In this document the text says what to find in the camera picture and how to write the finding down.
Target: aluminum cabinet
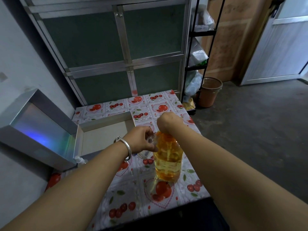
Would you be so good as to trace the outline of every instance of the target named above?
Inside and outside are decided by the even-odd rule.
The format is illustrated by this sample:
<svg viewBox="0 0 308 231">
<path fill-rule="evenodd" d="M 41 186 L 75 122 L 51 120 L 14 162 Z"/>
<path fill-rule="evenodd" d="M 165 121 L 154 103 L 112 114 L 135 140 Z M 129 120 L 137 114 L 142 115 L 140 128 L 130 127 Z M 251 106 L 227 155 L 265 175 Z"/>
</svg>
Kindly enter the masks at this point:
<svg viewBox="0 0 308 231">
<path fill-rule="evenodd" d="M 181 97 L 191 0 L 20 0 L 83 105 Z"/>
</svg>

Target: white door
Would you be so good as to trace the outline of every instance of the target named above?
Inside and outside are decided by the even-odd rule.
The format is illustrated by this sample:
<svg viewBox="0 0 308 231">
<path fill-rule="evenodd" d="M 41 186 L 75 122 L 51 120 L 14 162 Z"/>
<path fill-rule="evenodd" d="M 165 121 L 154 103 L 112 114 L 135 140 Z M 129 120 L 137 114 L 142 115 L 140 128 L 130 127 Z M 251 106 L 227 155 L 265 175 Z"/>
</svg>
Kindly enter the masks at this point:
<svg viewBox="0 0 308 231">
<path fill-rule="evenodd" d="M 269 16 L 241 85 L 300 78 L 307 63 L 308 0 L 284 0 Z"/>
</svg>

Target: black metal rack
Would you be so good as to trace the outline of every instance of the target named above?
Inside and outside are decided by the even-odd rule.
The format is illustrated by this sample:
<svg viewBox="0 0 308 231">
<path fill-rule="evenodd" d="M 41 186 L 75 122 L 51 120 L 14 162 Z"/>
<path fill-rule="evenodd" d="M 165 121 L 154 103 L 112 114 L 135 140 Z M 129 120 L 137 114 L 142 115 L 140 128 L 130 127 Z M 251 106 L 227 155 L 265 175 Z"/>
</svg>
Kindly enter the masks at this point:
<svg viewBox="0 0 308 231">
<path fill-rule="evenodd" d="M 223 7 L 224 7 L 224 4 L 225 4 L 225 0 L 222 0 L 222 4 L 221 4 L 221 7 L 220 7 L 220 12 L 219 12 L 219 15 L 218 15 L 216 27 L 215 27 L 214 30 L 206 31 L 206 32 L 195 32 L 194 30 L 195 30 L 195 25 L 196 25 L 196 18 L 197 18 L 197 13 L 198 13 L 199 1 L 200 1 L 200 0 L 197 0 L 195 16 L 194 16 L 193 25 L 192 25 L 192 30 L 193 30 L 193 31 L 190 31 L 190 32 L 189 32 L 189 35 L 188 35 L 188 36 L 190 37 L 190 43 L 189 43 L 189 50 L 188 50 L 188 56 L 187 56 L 187 61 L 186 61 L 186 67 L 185 67 L 184 84 L 183 84 L 181 102 L 183 102 L 183 97 L 184 97 L 184 90 L 185 90 L 185 82 L 186 82 L 187 71 L 198 70 L 198 69 L 204 69 L 203 76 L 202 76 L 202 81 L 203 81 L 203 79 L 204 79 L 205 72 L 206 72 L 206 68 L 207 68 L 207 66 L 208 66 L 209 59 L 210 59 L 211 50 L 212 50 L 212 47 L 213 47 L 213 42 L 214 42 L 215 35 L 216 35 L 217 29 L 218 29 L 218 24 L 219 24 L 220 16 L 221 16 L 221 13 L 222 13 L 222 9 L 223 9 Z M 209 54 L 208 54 L 208 57 L 209 57 L 209 58 L 207 59 L 206 65 L 188 67 L 188 62 L 189 62 L 189 57 L 190 57 L 190 51 L 191 51 L 192 42 L 193 42 L 192 39 L 193 39 L 193 37 L 198 37 L 198 36 L 213 36 L 213 39 L 212 39 L 212 42 L 211 42 L 211 46 L 210 46 L 210 50 L 209 50 Z M 201 86 L 200 86 L 200 88 L 199 88 L 199 90 L 198 90 L 197 93 L 199 93 L 199 92 L 201 91 L 201 87 L 202 87 L 202 84 L 201 84 Z M 196 110 L 190 111 L 191 114 L 194 114 L 195 112 L 196 112 Z"/>
</svg>

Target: cooking oil bottle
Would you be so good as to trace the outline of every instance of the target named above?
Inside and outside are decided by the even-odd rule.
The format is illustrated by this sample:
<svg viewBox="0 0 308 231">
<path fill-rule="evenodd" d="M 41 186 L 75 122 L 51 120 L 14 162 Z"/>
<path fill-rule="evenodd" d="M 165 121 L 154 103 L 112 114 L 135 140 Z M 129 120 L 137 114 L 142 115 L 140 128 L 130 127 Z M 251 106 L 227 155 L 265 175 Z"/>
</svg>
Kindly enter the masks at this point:
<svg viewBox="0 0 308 231">
<path fill-rule="evenodd" d="M 183 150 L 172 135 L 156 133 L 156 146 L 154 152 L 156 174 L 159 179 L 176 182 L 181 173 Z"/>
</svg>

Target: hand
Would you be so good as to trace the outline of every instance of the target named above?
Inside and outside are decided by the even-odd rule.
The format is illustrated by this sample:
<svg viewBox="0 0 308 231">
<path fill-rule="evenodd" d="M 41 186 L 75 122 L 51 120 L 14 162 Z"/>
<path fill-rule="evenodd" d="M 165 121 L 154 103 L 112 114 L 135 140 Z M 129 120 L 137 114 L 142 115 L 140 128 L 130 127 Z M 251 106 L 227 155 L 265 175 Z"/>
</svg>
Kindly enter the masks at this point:
<svg viewBox="0 0 308 231">
<path fill-rule="evenodd" d="M 173 126 L 183 125 L 183 119 L 173 112 L 165 112 L 157 119 L 157 126 L 164 134 L 170 134 Z"/>
<path fill-rule="evenodd" d="M 151 135 L 154 135 L 154 133 L 150 127 L 138 126 L 128 132 L 123 139 L 128 143 L 133 154 L 139 153 L 143 150 L 156 152 L 156 146 L 148 143 L 146 140 Z"/>
</svg>

